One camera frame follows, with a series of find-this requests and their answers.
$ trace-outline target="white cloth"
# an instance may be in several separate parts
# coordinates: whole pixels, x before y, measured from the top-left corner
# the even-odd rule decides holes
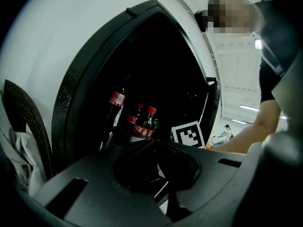
[[[2,101],[4,83],[0,79],[0,145],[15,168],[20,188],[33,197],[46,183],[44,168],[34,136],[13,131]]]
[[[227,140],[229,140],[232,136],[232,131],[229,129],[229,130],[225,130],[225,132],[226,132]]]

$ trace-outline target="black shirt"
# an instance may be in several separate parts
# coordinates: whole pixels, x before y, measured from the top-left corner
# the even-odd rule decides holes
[[[279,13],[279,4],[261,1],[266,26],[258,32],[262,40],[262,59],[259,73],[261,103],[273,100],[271,91],[285,75],[299,52],[300,43],[292,23]]]

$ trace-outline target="fluorescent light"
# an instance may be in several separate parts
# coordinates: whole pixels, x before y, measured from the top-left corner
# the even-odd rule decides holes
[[[249,109],[249,110],[252,110],[252,111],[259,112],[259,109],[257,109],[257,108],[247,107],[247,106],[244,106],[244,105],[240,105],[240,108],[245,108],[245,109]]]
[[[246,123],[244,123],[244,122],[242,122],[242,121],[238,121],[238,120],[235,120],[235,119],[233,119],[232,121],[235,121],[235,122],[237,122],[237,123],[246,124]]]
[[[255,40],[255,48],[261,50],[262,49],[262,43],[261,40]]]

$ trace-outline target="soda bottle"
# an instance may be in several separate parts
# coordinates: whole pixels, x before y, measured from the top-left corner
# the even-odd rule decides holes
[[[156,112],[157,109],[153,107],[149,106],[147,108],[146,114],[141,117],[134,125],[133,134],[135,136],[152,136],[152,133],[155,131],[154,115]]]
[[[157,119],[154,119],[154,124],[155,124],[155,130],[158,128],[159,126],[159,121]]]
[[[129,89],[131,79],[132,76],[130,74],[127,74],[126,77],[123,79],[122,83],[120,84],[119,88],[113,91],[109,98],[109,109],[107,113],[107,118],[103,126],[101,137],[101,140],[103,142],[106,142],[109,139],[109,134],[113,129],[115,118],[126,99],[127,90]]]
[[[125,134],[129,134],[133,131],[134,124],[137,122],[137,119],[141,115],[141,110],[144,108],[143,104],[138,104],[136,111],[133,111],[129,114],[127,118],[127,123],[125,126]]]

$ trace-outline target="person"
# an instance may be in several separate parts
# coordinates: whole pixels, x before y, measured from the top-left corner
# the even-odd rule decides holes
[[[208,10],[195,14],[201,31],[212,23],[220,33],[258,34],[262,41],[258,115],[251,126],[212,150],[247,153],[253,143],[264,141],[277,129],[281,109],[271,91],[301,48],[293,16],[287,16],[280,1],[262,0],[253,4],[248,0],[209,0]]]
[[[226,129],[226,138],[227,140],[230,140],[231,136],[232,136],[232,130],[229,126],[229,124],[225,125],[225,129]]]

